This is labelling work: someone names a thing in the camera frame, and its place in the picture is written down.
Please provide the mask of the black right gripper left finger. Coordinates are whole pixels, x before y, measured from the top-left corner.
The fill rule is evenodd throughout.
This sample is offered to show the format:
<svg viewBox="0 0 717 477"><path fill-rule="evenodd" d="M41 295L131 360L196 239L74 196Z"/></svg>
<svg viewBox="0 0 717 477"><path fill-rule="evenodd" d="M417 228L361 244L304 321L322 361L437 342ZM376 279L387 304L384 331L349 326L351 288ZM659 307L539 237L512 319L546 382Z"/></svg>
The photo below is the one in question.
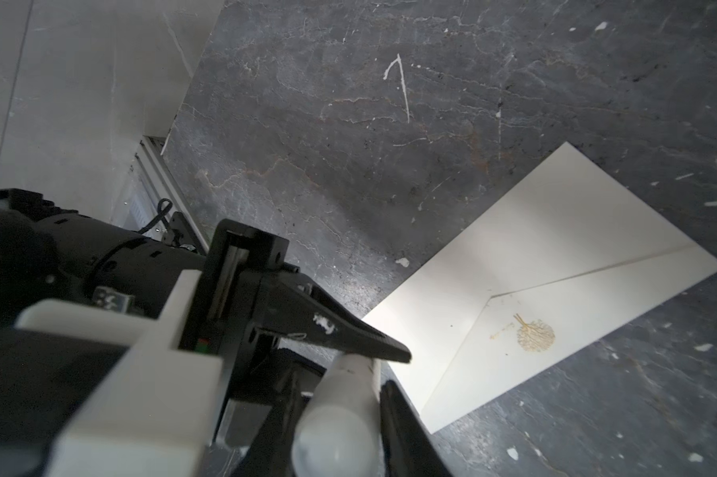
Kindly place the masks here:
<svg viewBox="0 0 717 477"><path fill-rule="evenodd" d="M295 430L305 409L300 380L291 374L231 477L294 476L291 450Z"/></svg>

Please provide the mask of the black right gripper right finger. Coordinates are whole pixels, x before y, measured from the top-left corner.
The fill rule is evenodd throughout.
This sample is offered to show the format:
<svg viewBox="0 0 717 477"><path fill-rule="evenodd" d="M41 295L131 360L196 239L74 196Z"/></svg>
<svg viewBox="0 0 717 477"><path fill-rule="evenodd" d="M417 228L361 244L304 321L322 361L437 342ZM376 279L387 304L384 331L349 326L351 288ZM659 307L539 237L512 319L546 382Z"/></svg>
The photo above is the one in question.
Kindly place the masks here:
<svg viewBox="0 0 717 477"><path fill-rule="evenodd" d="M395 381L380 389L380 432L387 477L452 477Z"/></svg>

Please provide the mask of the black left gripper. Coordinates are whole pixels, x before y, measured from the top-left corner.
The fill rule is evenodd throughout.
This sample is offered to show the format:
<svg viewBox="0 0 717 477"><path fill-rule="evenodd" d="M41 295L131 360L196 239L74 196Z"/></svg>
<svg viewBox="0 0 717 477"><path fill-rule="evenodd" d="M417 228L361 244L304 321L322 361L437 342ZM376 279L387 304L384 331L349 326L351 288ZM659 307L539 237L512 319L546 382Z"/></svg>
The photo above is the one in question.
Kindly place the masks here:
<svg viewBox="0 0 717 477"><path fill-rule="evenodd" d="M298 266L285 262L284 238L233 220L215 229L181 351L221 359L217 401L273 405L291 372L270 355L283 338L348 354L408 364L410 350L354 316Z"/></svg>

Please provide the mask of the white paper envelope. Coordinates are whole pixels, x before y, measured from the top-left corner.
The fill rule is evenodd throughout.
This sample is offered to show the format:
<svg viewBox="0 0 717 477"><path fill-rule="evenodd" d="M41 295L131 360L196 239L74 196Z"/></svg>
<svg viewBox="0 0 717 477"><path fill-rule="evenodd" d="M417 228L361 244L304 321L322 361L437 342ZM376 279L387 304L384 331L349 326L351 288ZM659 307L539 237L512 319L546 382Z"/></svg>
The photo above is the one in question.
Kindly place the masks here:
<svg viewBox="0 0 717 477"><path fill-rule="evenodd" d="M717 258L563 144L366 322L436 432L717 272Z"/></svg>

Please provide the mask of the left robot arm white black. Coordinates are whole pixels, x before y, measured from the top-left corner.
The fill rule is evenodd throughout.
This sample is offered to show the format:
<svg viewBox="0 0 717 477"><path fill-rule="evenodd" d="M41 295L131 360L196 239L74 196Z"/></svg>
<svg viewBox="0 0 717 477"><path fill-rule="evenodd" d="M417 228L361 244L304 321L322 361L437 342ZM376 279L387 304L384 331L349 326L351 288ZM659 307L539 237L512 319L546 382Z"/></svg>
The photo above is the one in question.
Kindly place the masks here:
<svg viewBox="0 0 717 477"><path fill-rule="evenodd" d="M274 409L264 435L290 442L325 371L281 339L410 361L287 250L224 220L197 254L0 190L0 474L72 451L192 465L231 399Z"/></svg>

